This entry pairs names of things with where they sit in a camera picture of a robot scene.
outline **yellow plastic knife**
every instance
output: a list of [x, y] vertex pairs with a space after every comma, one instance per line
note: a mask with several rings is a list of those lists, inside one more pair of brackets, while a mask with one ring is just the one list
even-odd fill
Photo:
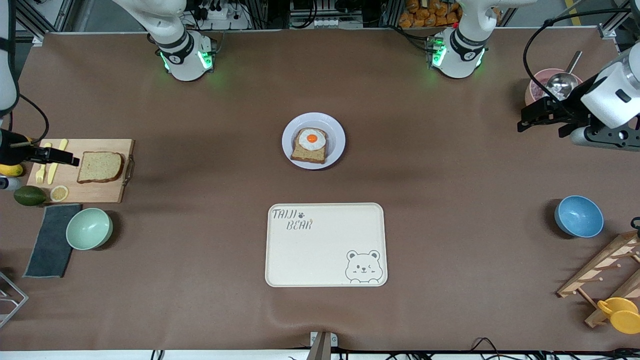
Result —
[[[67, 148], [68, 143], [69, 143], [69, 140], [62, 139], [62, 141], [60, 142], [60, 146], [58, 147], [58, 150], [64, 151]], [[49, 173], [47, 174], [47, 184], [51, 185], [53, 183], [53, 177], [56, 175], [56, 170], [58, 169], [58, 165], [59, 165], [58, 163], [53, 163], [49, 167]]]

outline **green led light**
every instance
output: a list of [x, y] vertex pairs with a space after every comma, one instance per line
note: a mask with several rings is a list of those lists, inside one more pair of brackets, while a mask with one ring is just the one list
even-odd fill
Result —
[[211, 68], [211, 55], [207, 53], [203, 54], [201, 51], [199, 51], [198, 57], [200, 58], [200, 61], [202, 62], [202, 66], [204, 66], [205, 69]]
[[482, 63], [482, 55], [484, 55], [484, 49], [482, 49], [482, 52], [480, 53], [480, 55], [478, 55], [478, 62], [476, 63], [476, 67], [480, 66], [480, 63]]
[[441, 45], [440, 50], [438, 50], [436, 54], [433, 56], [433, 61], [432, 61], [433, 66], [440, 66], [442, 64], [442, 59], [444, 59], [444, 56], [446, 54], [447, 54], [447, 47], [444, 45]]
[[164, 62], [164, 68], [169, 71], [169, 64], [166, 63], [166, 59], [164, 58], [164, 54], [160, 53], [160, 57], [162, 58], [162, 61]]

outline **yellow plastic fork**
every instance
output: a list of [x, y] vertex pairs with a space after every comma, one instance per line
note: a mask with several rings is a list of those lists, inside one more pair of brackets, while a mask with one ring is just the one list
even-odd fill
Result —
[[[51, 143], [48, 142], [44, 144], [44, 147], [51, 147]], [[36, 184], [38, 185], [44, 184], [44, 174], [46, 172], [46, 169], [47, 169], [47, 164], [40, 165], [40, 170], [38, 170], [38, 172], [36, 173]]]

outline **dish towel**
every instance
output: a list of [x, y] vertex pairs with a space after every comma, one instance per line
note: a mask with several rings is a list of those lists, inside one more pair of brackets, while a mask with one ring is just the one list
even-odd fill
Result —
[[71, 246], [67, 243], [67, 225], [82, 209], [80, 204], [47, 206], [42, 226], [22, 277], [63, 277]]

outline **white tray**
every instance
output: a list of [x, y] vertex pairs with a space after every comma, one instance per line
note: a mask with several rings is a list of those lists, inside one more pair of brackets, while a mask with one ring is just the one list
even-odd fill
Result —
[[264, 278], [273, 287], [383, 285], [382, 207], [373, 202], [275, 204], [269, 209]]

